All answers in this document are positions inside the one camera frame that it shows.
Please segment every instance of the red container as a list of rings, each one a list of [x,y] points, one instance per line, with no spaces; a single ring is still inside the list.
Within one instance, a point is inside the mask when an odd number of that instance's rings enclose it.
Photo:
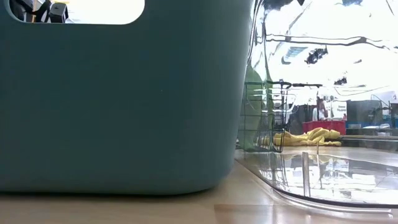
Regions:
[[[340,134],[346,134],[345,121],[310,121],[303,123],[303,131],[305,133],[314,130],[315,128],[325,128],[327,130],[335,130]]]

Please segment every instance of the teal plastic bin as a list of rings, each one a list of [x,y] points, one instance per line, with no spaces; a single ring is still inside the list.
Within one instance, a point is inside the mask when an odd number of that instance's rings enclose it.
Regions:
[[[123,26],[26,24],[2,0],[0,191],[215,186],[233,165],[251,6],[147,0]]]

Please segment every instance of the yellow cloth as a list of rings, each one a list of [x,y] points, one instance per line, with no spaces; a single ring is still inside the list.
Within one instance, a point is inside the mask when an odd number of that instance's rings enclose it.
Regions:
[[[329,141],[325,142],[325,139],[338,139],[340,137],[340,133],[334,130],[327,130],[323,128],[315,128],[312,131],[309,131],[302,135],[293,135],[285,132],[284,136],[284,146],[341,146],[341,142],[338,141]],[[274,136],[274,145],[280,146],[280,139],[282,138],[282,134],[275,134]],[[263,145],[269,144],[269,139],[265,138],[262,141]]]

